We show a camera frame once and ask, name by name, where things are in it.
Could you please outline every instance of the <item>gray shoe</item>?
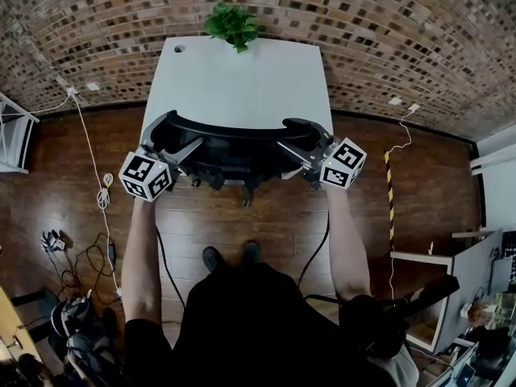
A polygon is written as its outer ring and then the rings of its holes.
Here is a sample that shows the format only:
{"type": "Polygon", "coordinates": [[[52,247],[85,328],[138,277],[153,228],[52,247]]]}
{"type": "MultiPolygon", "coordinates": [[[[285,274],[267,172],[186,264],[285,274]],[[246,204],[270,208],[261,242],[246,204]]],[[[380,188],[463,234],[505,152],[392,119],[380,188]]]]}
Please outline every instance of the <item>gray shoe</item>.
{"type": "Polygon", "coordinates": [[[220,252],[215,247],[206,247],[202,251],[202,261],[211,273],[216,268],[225,268],[228,266],[227,262],[220,255],[220,252]]]}
{"type": "Polygon", "coordinates": [[[253,265],[262,262],[261,246],[254,240],[248,241],[243,250],[243,265],[253,265]]]}

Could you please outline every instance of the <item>green potted plant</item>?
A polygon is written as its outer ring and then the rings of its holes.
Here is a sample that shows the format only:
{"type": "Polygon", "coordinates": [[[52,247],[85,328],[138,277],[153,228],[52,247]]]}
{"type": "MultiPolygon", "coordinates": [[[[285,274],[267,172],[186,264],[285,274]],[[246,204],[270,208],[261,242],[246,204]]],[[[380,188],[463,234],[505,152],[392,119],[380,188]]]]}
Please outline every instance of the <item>green potted plant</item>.
{"type": "Polygon", "coordinates": [[[246,43],[258,37],[259,26],[245,9],[220,2],[204,23],[206,33],[232,44],[237,53],[248,50],[246,43]]]}

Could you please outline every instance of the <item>wooden floor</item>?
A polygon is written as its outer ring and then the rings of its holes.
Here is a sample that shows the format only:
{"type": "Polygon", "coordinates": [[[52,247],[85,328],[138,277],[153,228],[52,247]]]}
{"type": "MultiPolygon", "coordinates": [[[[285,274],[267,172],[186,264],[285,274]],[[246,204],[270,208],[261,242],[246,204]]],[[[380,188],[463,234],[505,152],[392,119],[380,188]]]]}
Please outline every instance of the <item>wooden floor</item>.
{"type": "MultiPolygon", "coordinates": [[[[139,139],[144,109],[105,110],[85,116],[98,171],[118,175],[127,152],[139,139]]],[[[389,203],[383,153],[407,141],[398,125],[365,119],[334,117],[335,134],[349,137],[367,153],[366,164],[349,190],[352,213],[364,239],[372,270],[372,289],[389,298],[390,261],[389,203]]],[[[426,252],[434,242],[434,254],[453,251],[451,233],[478,228],[479,200],[468,161],[471,147],[461,142],[411,130],[413,143],[391,155],[396,249],[426,252]]],[[[49,119],[35,127],[27,156],[30,175],[0,177],[0,284],[10,296],[46,286],[60,290],[57,275],[40,249],[42,231],[63,231],[73,243],[71,258],[104,232],[97,207],[97,179],[79,118],[49,119]]],[[[110,189],[106,210],[111,236],[116,243],[119,279],[131,218],[132,198],[118,178],[110,189]]],[[[206,276],[202,249],[213,245],[238,264],[241,247],[249,239],[263,246],[264,258],[273,267],[298,277],[317,247],[327,221],[324,192],[314,191],[302,179],[270,181],[256,192],[251,208],[240,206],[240,190],[219,192],[205,185],[194,189],[180,180],[173,192],[157,205],[157,224],[163,235],[169,266],[186,298],[196,282],[206,276]]],[[[98,268],[102,258],[94,256],[98,268]]],[[[396,295],[402,296],[430,280],[431,269],[414,268],[396,261],[393,278],[396,295]]],[[[81,280],[91,287],[96,272],[87,261],[79,263],[81,280]]],[[[316,257],[302,283],[303,293],[333,293],[327,246],[316,257]]],[[[181,321],[181,306],[164,270],[163,320],[181,321]]],[[[114,298],[111,279],[102,277],[98,290],[104,301],[114,298]]],[[[95,298],[96,306],[102,309],[95,298]]],[[[123,322],[119,303],[112,306],[123,322]]],[[[173,341],[177,325],[165,329],[173,341]]]]}

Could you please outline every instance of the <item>yellow and black striped tape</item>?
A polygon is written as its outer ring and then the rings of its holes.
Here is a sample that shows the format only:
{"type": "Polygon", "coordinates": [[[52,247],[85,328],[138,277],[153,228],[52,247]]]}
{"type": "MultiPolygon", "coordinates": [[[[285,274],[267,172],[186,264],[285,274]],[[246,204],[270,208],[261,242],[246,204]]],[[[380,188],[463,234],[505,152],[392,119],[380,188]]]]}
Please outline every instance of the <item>yellow and black striped tape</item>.
{"type": "Polygon", "coordinates": [[[387,169],[387,185],[389,186],[389,221],[390,221],[390,234],[389,234],[389,248],[390,251],[394,251],[394,203],[393,203],[393,180],[390,175],[390,163],[389,153],[385,152],[385,168],[387,169]]]}

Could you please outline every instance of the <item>brick wall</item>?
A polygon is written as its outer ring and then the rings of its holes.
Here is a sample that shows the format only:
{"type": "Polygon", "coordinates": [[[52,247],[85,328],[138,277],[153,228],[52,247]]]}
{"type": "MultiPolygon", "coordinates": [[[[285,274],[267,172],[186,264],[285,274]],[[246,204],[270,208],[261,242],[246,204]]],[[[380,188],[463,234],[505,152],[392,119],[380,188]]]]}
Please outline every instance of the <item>brick wall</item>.
{"type": "Polygon", "coordinates": [[[0,0],[0,90],[28,110],[67,85],[90,105],[146,100],[165,38],[201,34],[218,1],[264,37],[317,44],[334,108],[399,118],[417,102],[410,121],[470,139],[516,122],[516,0],[0,0]]]}

